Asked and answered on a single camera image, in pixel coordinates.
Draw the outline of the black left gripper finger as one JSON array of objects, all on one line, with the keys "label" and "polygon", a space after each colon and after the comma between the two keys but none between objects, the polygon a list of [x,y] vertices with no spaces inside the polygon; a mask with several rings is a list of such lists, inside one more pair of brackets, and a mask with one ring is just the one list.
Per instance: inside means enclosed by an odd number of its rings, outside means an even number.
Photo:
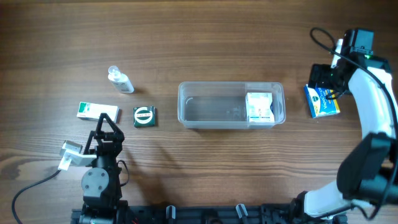
[{"label": "black left gripper finger", "polygon": [[118,134],[123,136],[124,133],[120,130],[120,128],[116,125],[116,123],[109,117],[109,115],[107,113],[104,114],[104,118],[107,121],[107,123],[109,124],[109,126],[111,127],[111,129],[113,130],[114,134]]},{"label": "black left gripper finger", "polygon": [[101,132],[101,128],[103,125],[103,120],[106,118],[106,113],[101,113],[98,118],[98,123],[96,125],[95,134],[99,134]]}]

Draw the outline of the blue yellow cough drops bag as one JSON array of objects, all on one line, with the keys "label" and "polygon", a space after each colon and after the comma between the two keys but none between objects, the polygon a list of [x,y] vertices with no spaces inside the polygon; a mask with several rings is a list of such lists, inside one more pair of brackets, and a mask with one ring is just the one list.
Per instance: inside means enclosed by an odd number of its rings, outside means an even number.
[{"label": "blue yellow cough drops bag", "polygon": [[328,100],[326,97],[331,90],[325,88],[310,88],[308,84],[304,86],[308,105],[312,118],[331,116],[340,113],[340,107],[336,100]]}]

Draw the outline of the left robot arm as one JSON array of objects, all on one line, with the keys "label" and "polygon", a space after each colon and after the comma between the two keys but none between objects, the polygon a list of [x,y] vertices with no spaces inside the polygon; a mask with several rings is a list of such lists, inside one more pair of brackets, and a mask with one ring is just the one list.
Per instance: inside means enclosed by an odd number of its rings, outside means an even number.
[{"label": "left robot arm", "polygon": [[81,180],[83,207],[79,223],[127,223],[128,203],[121,199],[121,168],[116,160],[123,141],[124,133],[106,113],[100,114],[83,152],[94,160],[88,164],[90,169]]}]

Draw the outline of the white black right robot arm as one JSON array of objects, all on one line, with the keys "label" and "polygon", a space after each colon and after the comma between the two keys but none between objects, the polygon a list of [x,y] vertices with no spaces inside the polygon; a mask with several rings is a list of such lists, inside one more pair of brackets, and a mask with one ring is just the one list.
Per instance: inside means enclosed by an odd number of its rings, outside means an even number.
[{"label": "white black right robot arm", "polygon": [[374,32],[349,29],[327,47],[331,64],[314,64],[304,87],[313,117],[327,115],[324,107],[343,95],[354,97],[362,140],[341,163],[336,180],[302,192],[290,204],[290,219],[302,223],[334,222],[338,215],[372,207],[372,220],[384,205],[397,204],[397,102],[389,62],[374,55]]}]

